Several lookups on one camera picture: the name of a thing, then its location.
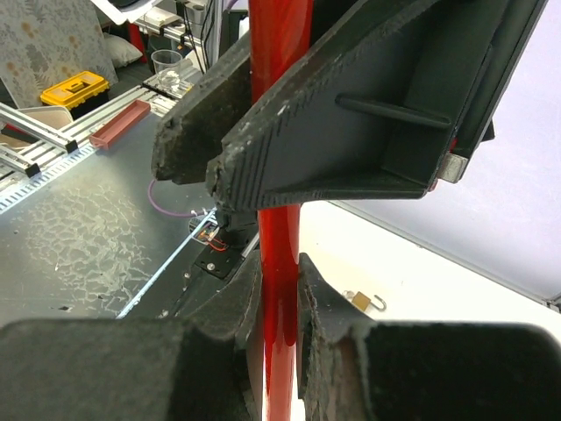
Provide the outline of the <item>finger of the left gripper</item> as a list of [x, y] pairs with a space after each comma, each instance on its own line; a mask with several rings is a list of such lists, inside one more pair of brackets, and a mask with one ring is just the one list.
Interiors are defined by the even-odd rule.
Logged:
[[319, 39], [224, 136], [210, 194], [232, 211], [424, 196], [507, 4], [322, 3]]
[[151, 170], [157, 181], [204, 182], [222, 139], [250, 109], [250, 35], [243, 35], [161, 119]]

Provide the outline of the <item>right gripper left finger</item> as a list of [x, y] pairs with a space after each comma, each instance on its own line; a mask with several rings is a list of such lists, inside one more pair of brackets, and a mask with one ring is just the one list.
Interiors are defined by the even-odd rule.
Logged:
[[178, 318], [26, 320], [1, 330], [4, 420], [258, 420], [261, 266]]

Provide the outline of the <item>brass padlock with key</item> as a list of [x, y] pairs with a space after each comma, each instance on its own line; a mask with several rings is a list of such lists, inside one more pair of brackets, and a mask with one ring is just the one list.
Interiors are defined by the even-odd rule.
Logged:
[[381, 296], [368, 296], [361, 291], [354, 292], [351, 290], [345, 290], [342, 295], [347, 301], [363, 312], [369, 309], [375, 309], [379, 312], [387, 310], [387, 303]]

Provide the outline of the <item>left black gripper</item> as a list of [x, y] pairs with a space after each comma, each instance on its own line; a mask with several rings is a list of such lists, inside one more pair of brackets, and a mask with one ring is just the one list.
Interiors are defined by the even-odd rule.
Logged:
[[493, 116], [546, 6], [545, 1], [509, 1], [490, 43], [485, 72], [459, 124], [437, 178], [459, 182], [480, 143], [494, 137]]

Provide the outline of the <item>red cable lock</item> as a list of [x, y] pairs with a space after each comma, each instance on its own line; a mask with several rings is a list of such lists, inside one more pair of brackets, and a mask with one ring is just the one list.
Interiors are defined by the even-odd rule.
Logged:
[[[313, 3], [251, 1], [252, 100], [309, 49]], [[266, 419], [289, 420], [298, 338], [299, 205], [261, 210]]]

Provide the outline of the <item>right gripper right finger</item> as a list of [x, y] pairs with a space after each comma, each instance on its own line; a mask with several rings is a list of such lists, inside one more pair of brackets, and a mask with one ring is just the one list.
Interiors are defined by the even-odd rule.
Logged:
[[560, 346], [526, 324], [376, 321], [299, 263], [309, 420], [557, 420]]

